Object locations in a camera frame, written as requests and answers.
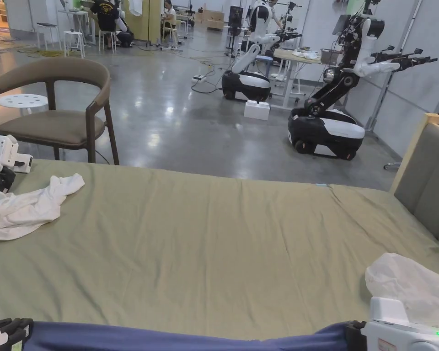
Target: bed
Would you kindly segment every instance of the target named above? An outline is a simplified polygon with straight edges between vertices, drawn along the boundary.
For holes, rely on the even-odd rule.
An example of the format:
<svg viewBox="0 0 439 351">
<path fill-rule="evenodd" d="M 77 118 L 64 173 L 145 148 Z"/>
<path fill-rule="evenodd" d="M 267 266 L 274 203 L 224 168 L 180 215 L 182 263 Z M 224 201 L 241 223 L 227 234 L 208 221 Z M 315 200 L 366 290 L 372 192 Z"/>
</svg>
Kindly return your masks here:
<svg viewBox="0 0 439 351">
<path fill-rule="evenodd" d="M 86 184 L 59 219 L 0 242 L 0 317 L 242 340 L 367 319 L 364 271 L 383 253 L 439 273 L 433 118 L 391 192 L 36 160 L 13 192 Z"/>
</svg>

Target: wooden chair leg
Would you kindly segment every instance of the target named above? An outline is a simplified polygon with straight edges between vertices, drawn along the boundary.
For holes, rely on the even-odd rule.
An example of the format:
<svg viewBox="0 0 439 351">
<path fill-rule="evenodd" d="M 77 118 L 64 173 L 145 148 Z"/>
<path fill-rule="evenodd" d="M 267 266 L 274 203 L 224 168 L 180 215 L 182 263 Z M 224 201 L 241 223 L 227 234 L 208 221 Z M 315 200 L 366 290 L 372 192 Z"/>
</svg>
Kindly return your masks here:
<svg viewBox="0 0 439 351">
<path fill-rule="evenodd" d="M 88 163 L 96 163 L 96 145 L 94 140 L 88 142 Z"/>
<path fill-rule="evenodd" d="M 60 150 L 57 147 L 54 147 L 54 158 L 60 160 Z"/>
<path fill-rule="evenodd" d="M 112 123 L 112 113 L 110 112 L 109 103 L 105 104 L 104 112 L 106 113 L 107 130 L 109 131 L 110 147 L 112 149 L 112 156 L 114 158 L 114 164 L 120 165 L 119 153 L 117 152 L 116 134 L 114 133 L 114 125 Z"/>
</svg>

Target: black t-shirt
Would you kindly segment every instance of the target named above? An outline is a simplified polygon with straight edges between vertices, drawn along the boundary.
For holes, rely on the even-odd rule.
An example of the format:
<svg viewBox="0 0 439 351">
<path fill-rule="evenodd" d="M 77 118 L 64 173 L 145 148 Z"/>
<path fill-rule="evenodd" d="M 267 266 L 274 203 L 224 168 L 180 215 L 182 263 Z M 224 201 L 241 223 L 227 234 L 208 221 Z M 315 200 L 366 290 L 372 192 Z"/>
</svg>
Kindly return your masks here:
<svg viewBox="0 0 439 351">
<path fill-rule="evenodd" d="M 119 18 L 117 7 L 109 1 L 95 0 L 91 12 L 98 15 L 98 23 L 101 31 L 114 32 L 116 30 L 116 19 Z"/>
</svg>

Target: label sticker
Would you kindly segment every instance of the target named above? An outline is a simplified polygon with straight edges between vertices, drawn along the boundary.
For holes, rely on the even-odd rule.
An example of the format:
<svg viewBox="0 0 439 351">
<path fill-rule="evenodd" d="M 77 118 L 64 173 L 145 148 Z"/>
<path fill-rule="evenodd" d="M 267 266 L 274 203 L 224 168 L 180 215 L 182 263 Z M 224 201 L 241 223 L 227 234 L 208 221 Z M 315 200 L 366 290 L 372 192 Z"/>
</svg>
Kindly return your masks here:
<svg viewBox="0 0 439 351">
<path fill-rule="evenodd" d="M 380 351 L 396 351 L 396 346 L 388 343 L 386 340 L 378 339 L 377 344 Z"/>
<path fill-rule="evenodd" d="M 23 350 L 23 342 L 22 341 L 11 346 L 11 351 L 22 351 L 22 350 Z"/>
</svg>

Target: chair seat cushion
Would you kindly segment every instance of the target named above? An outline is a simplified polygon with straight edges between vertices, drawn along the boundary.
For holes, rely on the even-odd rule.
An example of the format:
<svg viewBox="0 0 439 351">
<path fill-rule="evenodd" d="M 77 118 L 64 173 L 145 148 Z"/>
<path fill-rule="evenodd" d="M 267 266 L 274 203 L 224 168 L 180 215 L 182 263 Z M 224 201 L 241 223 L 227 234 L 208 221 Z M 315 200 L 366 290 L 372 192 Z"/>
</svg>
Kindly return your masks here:
<svg viewBox="0 0 439 351">
<path fill-rule="evenodd" d="M 104 133 L 106 125 L 95 117 L 96 138 Z M 86 143 L 86 116 L 80 111 L 45 111 L 33 113 L 0 124 L 0 134 L 11 134 L 17 139 L 29 138 L 67 145 Z"/>
</svg>

